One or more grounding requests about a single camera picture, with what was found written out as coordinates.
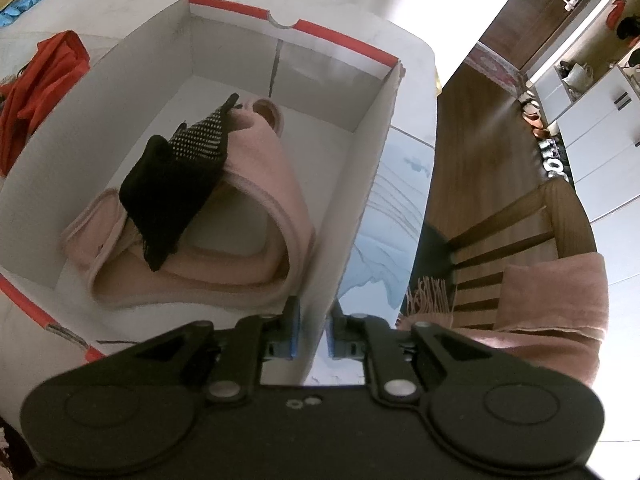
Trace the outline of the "pink knitted hat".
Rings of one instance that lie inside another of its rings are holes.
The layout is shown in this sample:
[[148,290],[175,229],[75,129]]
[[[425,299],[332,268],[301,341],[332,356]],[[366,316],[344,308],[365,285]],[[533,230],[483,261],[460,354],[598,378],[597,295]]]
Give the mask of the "pink knitted hat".
[[96,196],[61,240],[91,298],[110,308],[248,308],[295,292],[314,225],[284,151],[283,122],[270,100],[238,101],[230,112],[224,173],[156,272],[143,258],[142,236],[119,200],[120,185]]

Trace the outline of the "black dotted sock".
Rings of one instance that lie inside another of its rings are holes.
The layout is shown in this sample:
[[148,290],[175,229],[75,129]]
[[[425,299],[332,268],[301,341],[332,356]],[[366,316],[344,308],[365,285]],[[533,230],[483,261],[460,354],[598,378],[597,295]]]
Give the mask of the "black dotted sock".
[[160,270],[183,232],[204,207],[224,173],[233,93],[205,118],[182,122],[166,139],[154,134],[122,181],[118,195],[142,236],[143,258]]

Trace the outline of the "red cloth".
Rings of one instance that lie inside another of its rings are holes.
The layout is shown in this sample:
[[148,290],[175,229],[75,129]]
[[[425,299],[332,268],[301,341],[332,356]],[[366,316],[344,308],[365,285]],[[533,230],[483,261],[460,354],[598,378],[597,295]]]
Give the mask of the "red cloth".
[[76,32],[40,41],[24,70],[1,86],[1,175],[6,177],[41,123],[90,68]]

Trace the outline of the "red and white cardboard box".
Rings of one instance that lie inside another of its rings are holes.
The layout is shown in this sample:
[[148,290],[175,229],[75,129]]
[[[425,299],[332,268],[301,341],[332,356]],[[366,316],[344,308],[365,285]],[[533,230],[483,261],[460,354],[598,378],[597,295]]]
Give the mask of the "red and white cardboard box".
[[[219,328],[252,314],[302,307],[296,358],[270,364],[265,382],[296,385],[311,367],[360,227],[404,76],[398,58],[352,37],[266,10],[179,0],[94,64],[43,122],[1,190],[1,288],[46,332],[85,360],[191,321]],[[62,251],[65,229],[118,188],[151,136],[171,136],[228,96],[267,99],[283,116],[281,141],[314,225],[295,292],[262,307],[93,300]]]

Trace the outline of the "pink scarf on chair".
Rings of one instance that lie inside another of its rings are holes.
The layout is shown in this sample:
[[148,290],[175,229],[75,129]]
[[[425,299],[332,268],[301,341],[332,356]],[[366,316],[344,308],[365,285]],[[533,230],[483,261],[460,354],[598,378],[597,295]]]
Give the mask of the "pink scarf on chair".
[[398,323],[436,323],[530,364],[543,366],[591,386],[608,330],[605,262],[588,252],[534,264],[506,267],[495,323],[491,328],[454,326],[447,312],[415,310]]

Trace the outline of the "blue patterned table mat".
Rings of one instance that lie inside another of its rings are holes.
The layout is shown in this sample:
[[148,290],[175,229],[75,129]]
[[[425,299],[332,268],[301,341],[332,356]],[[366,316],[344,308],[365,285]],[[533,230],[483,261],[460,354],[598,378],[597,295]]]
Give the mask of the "blue patterned table mat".
[[388,132],[338,288],[345,313],[396,323],[416,258],[434,155],[431,145],[395,128]]

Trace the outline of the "wooden chair near cabinet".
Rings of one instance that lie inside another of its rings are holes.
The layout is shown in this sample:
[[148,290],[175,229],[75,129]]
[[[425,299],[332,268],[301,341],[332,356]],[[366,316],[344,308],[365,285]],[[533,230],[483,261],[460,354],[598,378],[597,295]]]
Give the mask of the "wooden chair near cabinet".
[[426,314],[452,327],[491,330],[508,264],[596,250],[574,188],[552,178],[453,237],[425,223],[398,320]]

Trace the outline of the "row of shoes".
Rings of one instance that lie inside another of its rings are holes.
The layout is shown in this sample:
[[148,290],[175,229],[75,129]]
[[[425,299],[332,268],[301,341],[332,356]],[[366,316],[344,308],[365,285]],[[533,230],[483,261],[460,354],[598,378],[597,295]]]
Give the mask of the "row of shoes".
[[526,90],[518,98],[521,116],[532,130],[537,143],[542,171],[548,179],[562,178],[574,185],[572,170],[565,145],[557,128],[550,128],[544,121],[544,112],[534,92]]

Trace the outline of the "blue rubber gloves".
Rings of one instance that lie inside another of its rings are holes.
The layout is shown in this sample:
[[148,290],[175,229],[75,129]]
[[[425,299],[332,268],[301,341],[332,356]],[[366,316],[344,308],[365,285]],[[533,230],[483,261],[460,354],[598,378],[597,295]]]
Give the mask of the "blue rubber gloves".
[[0,12],[0,27],[5,28],[13,24],[21,15],[26,13],[42,0],[15,0]]

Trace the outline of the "brown wooden door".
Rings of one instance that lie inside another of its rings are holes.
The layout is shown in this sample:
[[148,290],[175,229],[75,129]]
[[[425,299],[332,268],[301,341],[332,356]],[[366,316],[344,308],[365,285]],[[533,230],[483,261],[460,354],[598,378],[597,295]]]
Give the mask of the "brown wooden door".
[[518,70],[524,70],[589,1],[508,0],[480,42]]

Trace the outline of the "white wall cabinet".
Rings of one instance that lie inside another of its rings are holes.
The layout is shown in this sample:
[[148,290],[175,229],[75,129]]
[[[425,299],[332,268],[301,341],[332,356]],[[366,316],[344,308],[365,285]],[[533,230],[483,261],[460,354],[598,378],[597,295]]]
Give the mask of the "white wall cabinet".
[[639,276],[639,86],[612,67],[554,118],[608,282]]

